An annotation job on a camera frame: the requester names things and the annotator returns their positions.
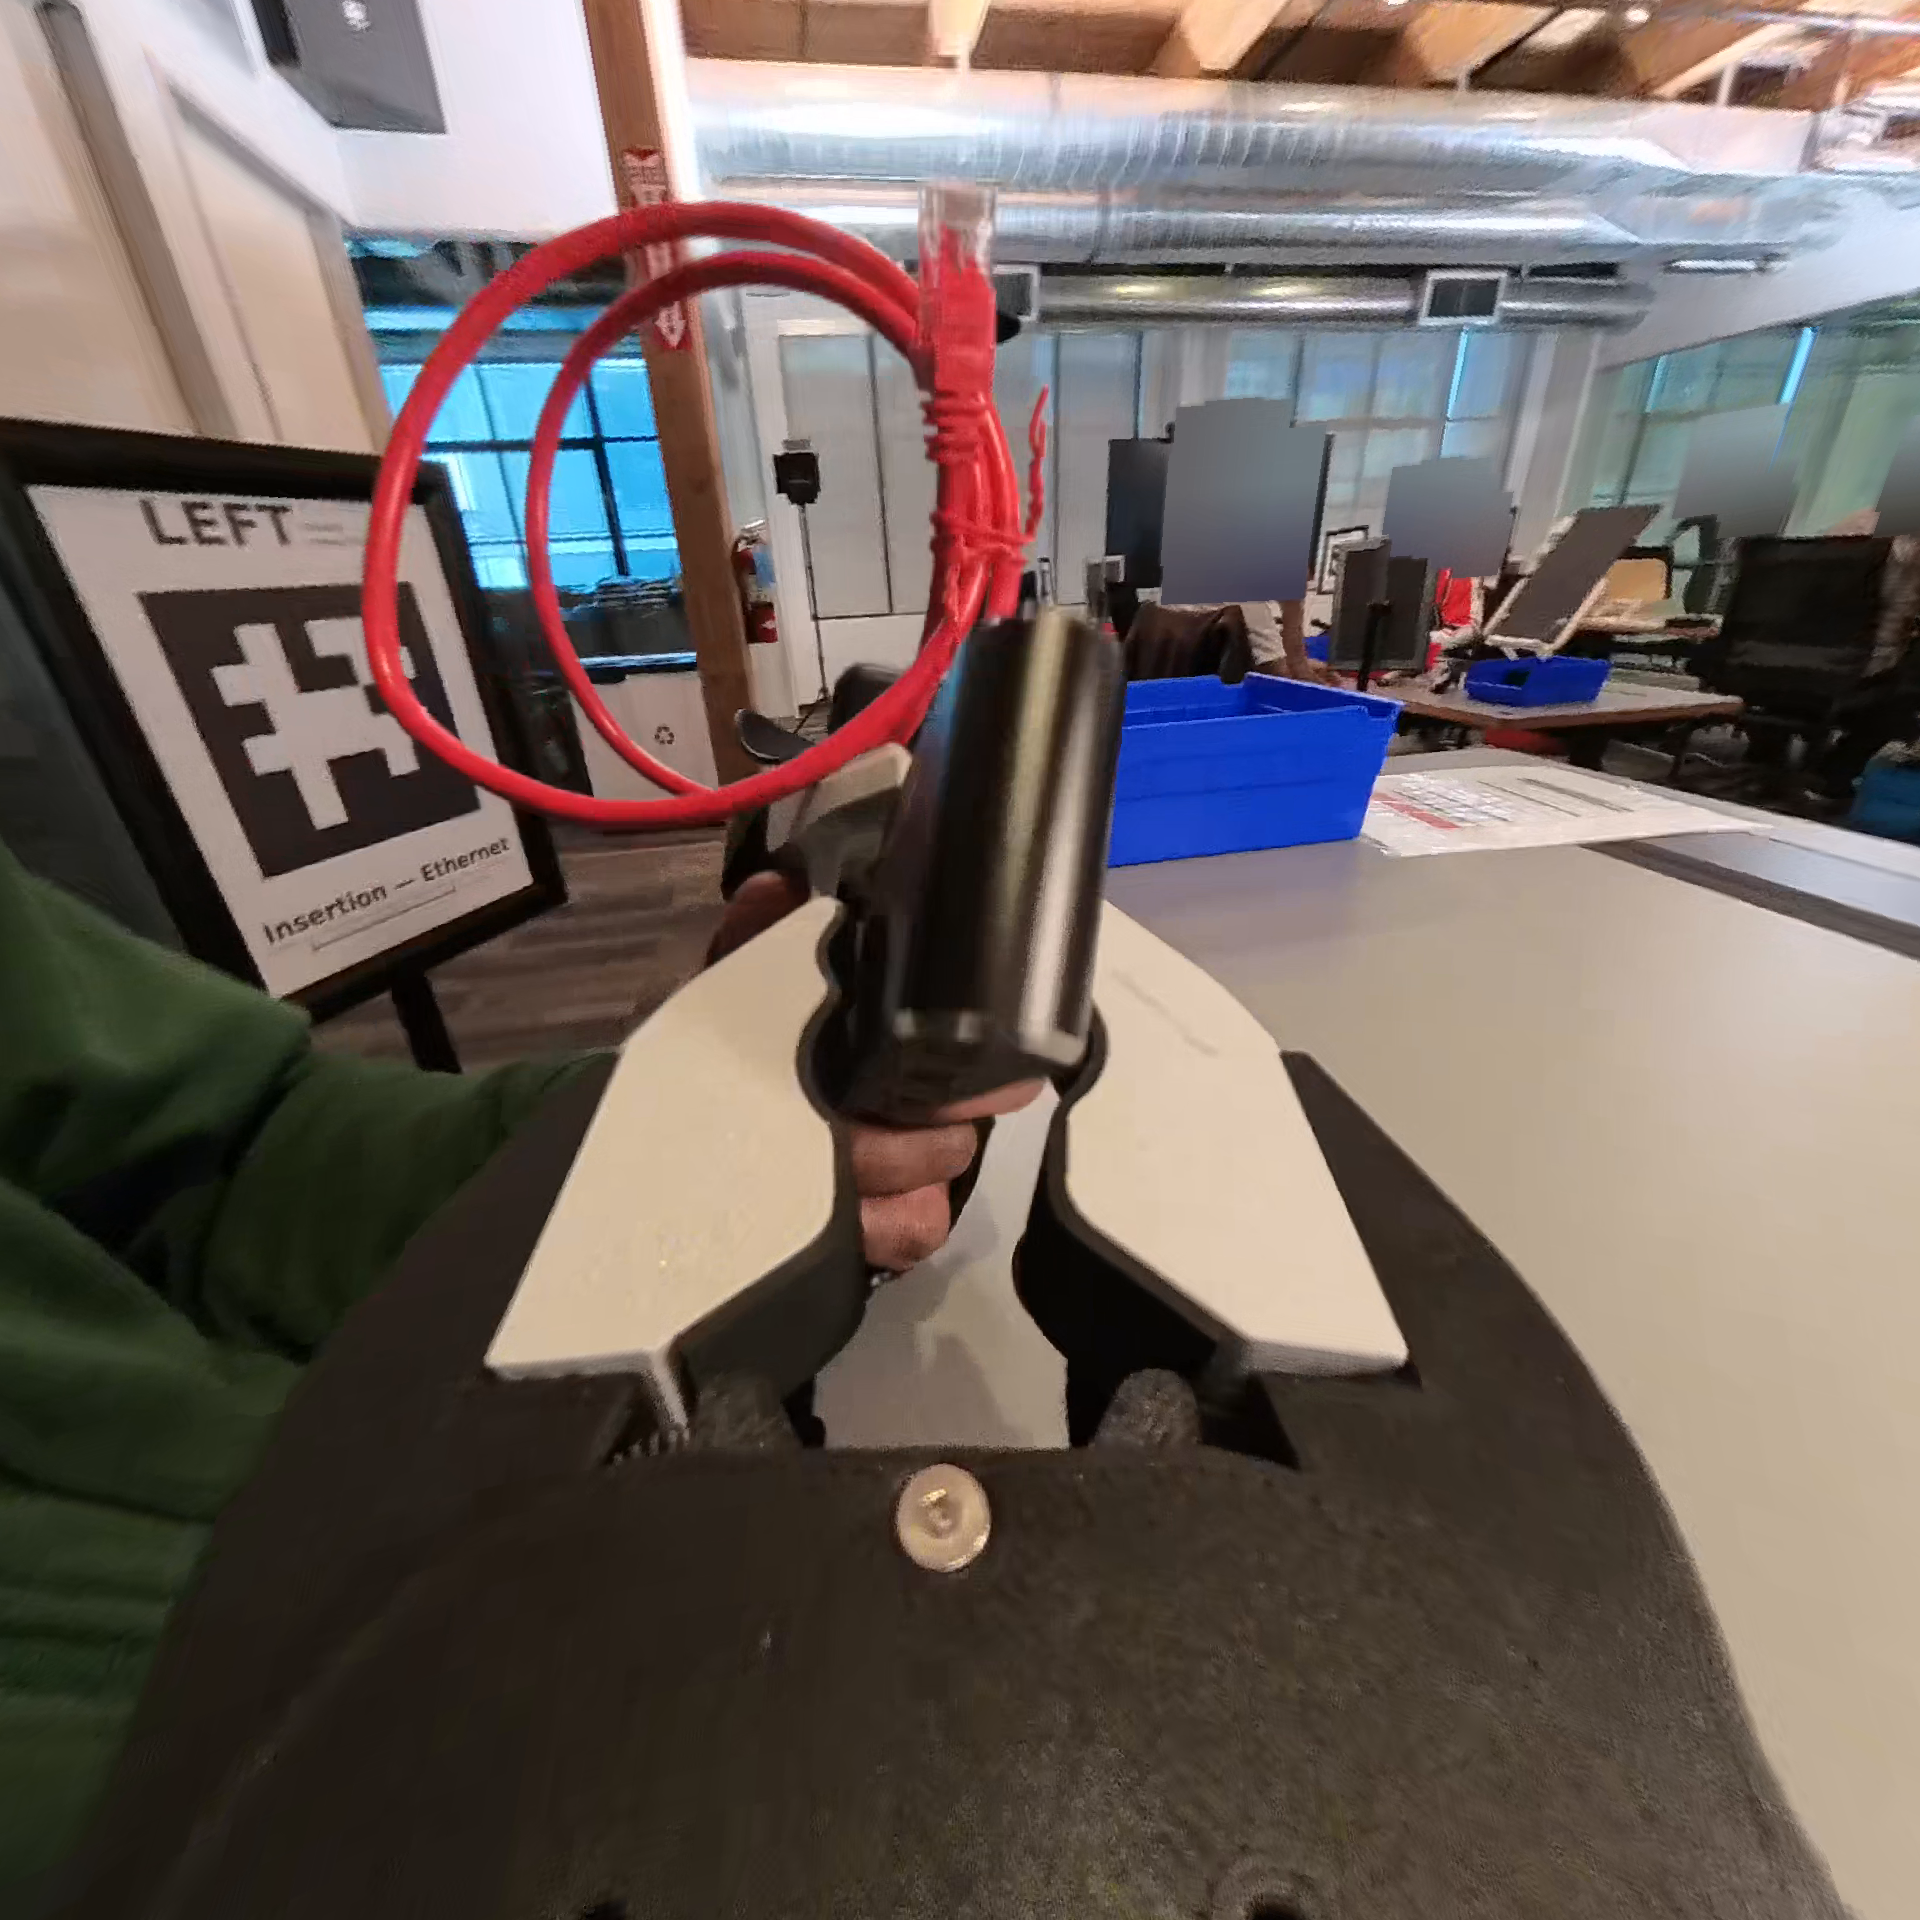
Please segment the large black screen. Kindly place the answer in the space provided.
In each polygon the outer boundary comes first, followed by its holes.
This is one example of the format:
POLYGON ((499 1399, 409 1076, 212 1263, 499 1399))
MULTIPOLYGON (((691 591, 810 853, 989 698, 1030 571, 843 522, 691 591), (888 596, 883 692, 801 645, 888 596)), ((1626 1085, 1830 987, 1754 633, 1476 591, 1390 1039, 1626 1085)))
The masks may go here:
POLYGON ((1110 444, 1102 556, 1123 581, 1192 605, 1289 601, 1308 589, 1332 441, 1292 427, 1254 446, 1110 444))

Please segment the blue plastic bin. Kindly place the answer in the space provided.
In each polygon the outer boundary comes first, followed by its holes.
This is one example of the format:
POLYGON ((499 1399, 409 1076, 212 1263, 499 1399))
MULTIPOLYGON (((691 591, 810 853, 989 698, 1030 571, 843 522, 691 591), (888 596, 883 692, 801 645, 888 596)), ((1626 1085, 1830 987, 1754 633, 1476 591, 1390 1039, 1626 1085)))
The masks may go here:
POLYGON ((1398 721, 1398 701, 1296 678, 1134 681, 1109 865, 1354 841, 1398 721))

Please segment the metal ventilation duct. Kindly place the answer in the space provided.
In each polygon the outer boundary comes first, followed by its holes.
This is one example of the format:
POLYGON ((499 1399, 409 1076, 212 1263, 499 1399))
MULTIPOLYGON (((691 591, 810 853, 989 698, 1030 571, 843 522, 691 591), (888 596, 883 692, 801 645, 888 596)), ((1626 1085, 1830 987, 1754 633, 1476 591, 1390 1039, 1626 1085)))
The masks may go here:
POLYGON ((878 236, 921 182, 1051 265, 1612 268, 1785 317, 1916 293, 1916 141, 1869 110, 698 58, 712 191, 878 236))

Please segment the small monitor on pole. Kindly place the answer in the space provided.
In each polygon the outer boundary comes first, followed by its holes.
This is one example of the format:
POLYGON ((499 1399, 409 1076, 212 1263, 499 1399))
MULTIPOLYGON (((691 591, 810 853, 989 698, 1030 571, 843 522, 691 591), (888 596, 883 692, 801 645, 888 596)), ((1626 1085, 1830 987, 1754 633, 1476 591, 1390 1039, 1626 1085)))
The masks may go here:
POLYGON ((1328 626, 1328 663, 1355 675, 1418 675, 1434 635, 1437 566, 1402 556, 1384 538, 1350 543, 1339 562, 1328 626))

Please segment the black wall speaker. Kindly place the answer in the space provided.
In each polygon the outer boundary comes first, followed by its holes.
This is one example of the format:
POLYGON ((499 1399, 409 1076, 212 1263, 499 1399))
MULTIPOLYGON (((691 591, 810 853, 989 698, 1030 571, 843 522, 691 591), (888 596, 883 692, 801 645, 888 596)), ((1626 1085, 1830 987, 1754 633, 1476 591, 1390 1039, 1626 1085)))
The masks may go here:
POLYGON ((446 133, 417 2, 252 2, 249 10, 270 69, 330 126, 446 133))

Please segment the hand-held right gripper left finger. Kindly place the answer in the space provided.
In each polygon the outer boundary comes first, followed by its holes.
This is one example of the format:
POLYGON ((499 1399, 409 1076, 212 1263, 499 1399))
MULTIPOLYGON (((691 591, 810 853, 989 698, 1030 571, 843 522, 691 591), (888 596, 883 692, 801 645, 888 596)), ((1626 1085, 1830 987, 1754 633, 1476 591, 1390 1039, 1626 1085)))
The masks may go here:
POLYGON ((485 1365, 626 1377, 666 1427, 717 1382, 785 1405, 845 1348, 872 1282, 813 1069, 841 902, 812 899, 621 1045, 485 1365))

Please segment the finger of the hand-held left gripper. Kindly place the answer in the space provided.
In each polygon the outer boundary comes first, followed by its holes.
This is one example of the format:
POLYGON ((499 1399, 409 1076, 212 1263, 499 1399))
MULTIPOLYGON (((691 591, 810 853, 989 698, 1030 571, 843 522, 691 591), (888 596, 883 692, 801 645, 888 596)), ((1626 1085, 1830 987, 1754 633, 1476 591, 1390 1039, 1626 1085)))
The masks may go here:
POLYGON ((880 746, 780 802, 780 869, 806 890, 865 890, 894 828, 912 767, 905 746, 880 746))

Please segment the framed marker sign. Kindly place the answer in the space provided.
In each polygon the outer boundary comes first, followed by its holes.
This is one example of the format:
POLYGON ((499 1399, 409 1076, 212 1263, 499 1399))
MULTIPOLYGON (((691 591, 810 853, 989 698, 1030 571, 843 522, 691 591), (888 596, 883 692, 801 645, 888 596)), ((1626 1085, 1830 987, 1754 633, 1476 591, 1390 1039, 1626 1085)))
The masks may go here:
POLYGON ((568 900, 553 838, 388 710, 368 450, 2 423, 4 598, 182 949, 325 1020, 568 900))

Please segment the printed paper sheet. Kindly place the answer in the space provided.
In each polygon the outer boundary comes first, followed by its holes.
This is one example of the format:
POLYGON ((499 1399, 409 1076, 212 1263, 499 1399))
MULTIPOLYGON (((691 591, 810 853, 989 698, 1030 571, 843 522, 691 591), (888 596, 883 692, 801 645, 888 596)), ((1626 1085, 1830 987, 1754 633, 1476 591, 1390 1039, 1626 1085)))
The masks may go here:
POLYGON ((1530 847, 1598 847, 1701 833, 1740 833, 1732 814, 1662 787, 1624 785, 1526 762, 1380 774, 1360 838, 1393 857, 1530 847))

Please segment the black saddle stool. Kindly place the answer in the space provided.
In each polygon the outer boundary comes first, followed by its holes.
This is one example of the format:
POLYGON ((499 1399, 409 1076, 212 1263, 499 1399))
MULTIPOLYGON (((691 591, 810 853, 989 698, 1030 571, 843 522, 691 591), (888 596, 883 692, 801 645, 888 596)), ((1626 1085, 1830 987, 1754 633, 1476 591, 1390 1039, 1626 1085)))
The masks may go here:
POLYGON ((733 718, 739 748, 760 765, 782 765, 837 734, 900 678, 900 669, 880 663, 851 663, 833 687, 806 705, 790 722, 756 709, 739 709, 733 718))

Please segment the person's left hand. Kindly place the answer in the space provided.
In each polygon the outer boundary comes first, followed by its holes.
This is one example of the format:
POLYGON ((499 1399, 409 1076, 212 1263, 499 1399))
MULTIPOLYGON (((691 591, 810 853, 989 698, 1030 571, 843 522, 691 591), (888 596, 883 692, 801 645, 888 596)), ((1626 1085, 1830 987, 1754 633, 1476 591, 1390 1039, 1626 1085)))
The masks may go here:
MULTIPOLYGON (((760 937, 806 899, 806 886, 780 871, 746 878, 725 893, 706 965, 760 937)), ((848 1149, 862 1255, 872 1270, 900 1276, 947 1246, 954 1186, 968 1181, 988 1123, 1020 1113, 1037 1095, 1040 1081, 1022 1081, 952 1101, 921 1123, 835 1117, 837 1140, 848 1149)))

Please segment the black network switch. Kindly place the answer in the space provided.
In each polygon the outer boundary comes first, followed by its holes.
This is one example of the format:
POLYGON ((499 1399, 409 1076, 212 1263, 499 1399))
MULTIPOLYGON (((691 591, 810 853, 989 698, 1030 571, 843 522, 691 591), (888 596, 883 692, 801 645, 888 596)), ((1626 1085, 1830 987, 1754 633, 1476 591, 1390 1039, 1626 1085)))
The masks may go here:
POLYGON ((845 1113, 923 1123, 1084 1063, 1123 707, 1121 645, 1067 609, 962 645, 835 955, 845 1113))

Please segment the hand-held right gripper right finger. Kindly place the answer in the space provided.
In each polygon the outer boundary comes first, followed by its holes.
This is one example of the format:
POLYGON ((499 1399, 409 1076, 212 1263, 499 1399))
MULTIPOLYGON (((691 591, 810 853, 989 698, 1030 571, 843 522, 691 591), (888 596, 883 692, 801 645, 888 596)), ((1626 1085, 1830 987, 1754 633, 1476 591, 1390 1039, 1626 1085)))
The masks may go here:
POLYGON ((1266 1377, 1409 1359, 1280 1045, 1209 971, 1099 910, 1093 1026, 1012 1259, 1065 1366, 1065 1417, 1169 1374, 1229 1417, 1266 1377))

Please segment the white recycling cabinet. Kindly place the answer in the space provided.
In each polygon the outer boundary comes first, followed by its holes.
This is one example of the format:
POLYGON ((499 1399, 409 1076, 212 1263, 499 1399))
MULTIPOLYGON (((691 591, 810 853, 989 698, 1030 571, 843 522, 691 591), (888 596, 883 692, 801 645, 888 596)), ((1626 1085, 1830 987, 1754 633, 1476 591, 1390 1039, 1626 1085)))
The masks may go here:
MULTIPOLYGON (((621 673, 608 676, 589 673, 601 705, 612 714, 619 731, 646 750, 661 765, 694 785, 715 787, 721 774, 705 707, 705 686, 691 655, 670 655, 668 666, 616 660, 621 673)), ((666 789, 643 778, 592 726, 581 707, 573 721, 584 748, 588 791, 600 801, 662 801, 666 789)))

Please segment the red arrow sign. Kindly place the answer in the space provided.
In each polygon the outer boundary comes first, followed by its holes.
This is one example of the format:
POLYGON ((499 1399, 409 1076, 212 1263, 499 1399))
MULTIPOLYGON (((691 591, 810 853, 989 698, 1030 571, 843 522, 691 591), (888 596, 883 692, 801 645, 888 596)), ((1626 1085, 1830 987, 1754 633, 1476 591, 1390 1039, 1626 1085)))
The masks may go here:
MULTIPOLYGON (((668 177, 666 155, 658 148, 626 146, 617 154, 616 177, 626 209, 661 209, 677 202, 668 177)), ((677 236, 645 242, 624 254, 629 289, 641 289, 684 265, 684 242, 677 236)), ((666 353, 693 347, 688 337, 685 302, 666 302, 645 323, 650 338, 666 353)))

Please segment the wooden post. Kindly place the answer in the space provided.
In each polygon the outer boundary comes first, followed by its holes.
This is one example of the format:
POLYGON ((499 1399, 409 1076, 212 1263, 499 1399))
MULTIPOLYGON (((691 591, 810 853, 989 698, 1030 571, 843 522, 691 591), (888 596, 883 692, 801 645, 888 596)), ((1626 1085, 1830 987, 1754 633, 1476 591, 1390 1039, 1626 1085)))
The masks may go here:
MULTIPOLYGON (((586 2, 584 22, 608 146, 616 204, 617 154, 658 148, 677 202, 700 194, 693 154, 681 6, 674 2, 586 2)), ((693 347, 666 353, 641 329, 650 373, 662 478, 674 514, 684 605, 705 686, 712 753, 723 782, 746 778, 736 710, 752 705, 752 660, 732 565, 733 516, 715 437, 705 321, 685 299, 693 347)))

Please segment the person's left forearm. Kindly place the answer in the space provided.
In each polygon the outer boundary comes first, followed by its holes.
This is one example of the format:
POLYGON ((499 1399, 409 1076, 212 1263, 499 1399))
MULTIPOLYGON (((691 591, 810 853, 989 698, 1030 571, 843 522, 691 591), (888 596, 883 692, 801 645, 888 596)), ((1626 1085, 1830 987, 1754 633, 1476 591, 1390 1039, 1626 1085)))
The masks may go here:
POLYGON ((331 1053, 293 1005, 2 862, 4 1387, 310 1356, 603 1050, 331 1053))

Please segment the dark jacket on chair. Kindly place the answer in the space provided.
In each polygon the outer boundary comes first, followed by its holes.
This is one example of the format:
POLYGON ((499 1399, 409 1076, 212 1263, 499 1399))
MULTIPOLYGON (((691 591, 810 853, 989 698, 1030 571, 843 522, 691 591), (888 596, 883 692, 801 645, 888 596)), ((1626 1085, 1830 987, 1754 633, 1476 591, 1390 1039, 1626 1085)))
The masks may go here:
POLYGON ((1254 650, 1244 609, 1169 609, 1138 601, 1121 643, 1124 678, 1240 683, 1254 669, 1254 650))

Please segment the black office chair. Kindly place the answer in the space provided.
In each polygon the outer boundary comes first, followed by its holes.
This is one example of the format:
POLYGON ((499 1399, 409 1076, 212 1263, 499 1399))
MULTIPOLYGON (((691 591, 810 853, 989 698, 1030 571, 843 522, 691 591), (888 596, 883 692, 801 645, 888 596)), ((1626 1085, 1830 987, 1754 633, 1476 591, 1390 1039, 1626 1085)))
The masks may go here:
POLYGON ((1833 731, 1865 681, 1892 541, 1878 535, 1754 535, 1738 547, 1716 635, 1697 655, 1704 691, 1740 699, 1738 725, 1760 791, 1833 731))

